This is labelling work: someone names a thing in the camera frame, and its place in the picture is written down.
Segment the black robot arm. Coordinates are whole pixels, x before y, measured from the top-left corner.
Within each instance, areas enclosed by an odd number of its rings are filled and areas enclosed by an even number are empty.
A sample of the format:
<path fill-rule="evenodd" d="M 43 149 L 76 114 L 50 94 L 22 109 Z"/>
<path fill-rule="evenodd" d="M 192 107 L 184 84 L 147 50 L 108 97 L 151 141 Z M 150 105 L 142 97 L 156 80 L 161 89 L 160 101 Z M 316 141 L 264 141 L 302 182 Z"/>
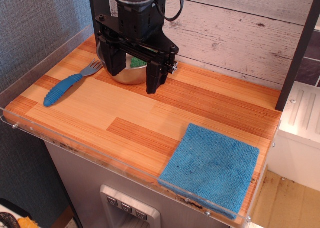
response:
<path fill-rule="evenodd" d="M 126 68 L 127 55 L 147 63 L 146 92 L 155 94 L 168 74 L 177 70 L 179 48 L 163 31 L 166 0 L 115 0 L 118 16 L 97 13 L 97 55 L 108 73 L 117 76 Z"/>

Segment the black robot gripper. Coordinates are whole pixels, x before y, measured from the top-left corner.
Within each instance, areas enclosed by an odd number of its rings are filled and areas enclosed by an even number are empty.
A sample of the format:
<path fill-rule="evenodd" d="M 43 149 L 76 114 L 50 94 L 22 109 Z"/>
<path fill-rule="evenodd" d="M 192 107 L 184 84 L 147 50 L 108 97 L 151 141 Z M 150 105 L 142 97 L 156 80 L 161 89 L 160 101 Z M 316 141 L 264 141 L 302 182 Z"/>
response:
<path fill-rule="evenodd" d="M 147 62 L 148 95 L 155 94 L 166 83 L 166 75 L 177 68 L 179 48 L 163 32 L 164 10 L 163 2 L 141 6 L 118 2 L 118 17 L 96 17 L 98 57 L 103 66 L 115 77 L 127 67 L 127 54 Z"/>

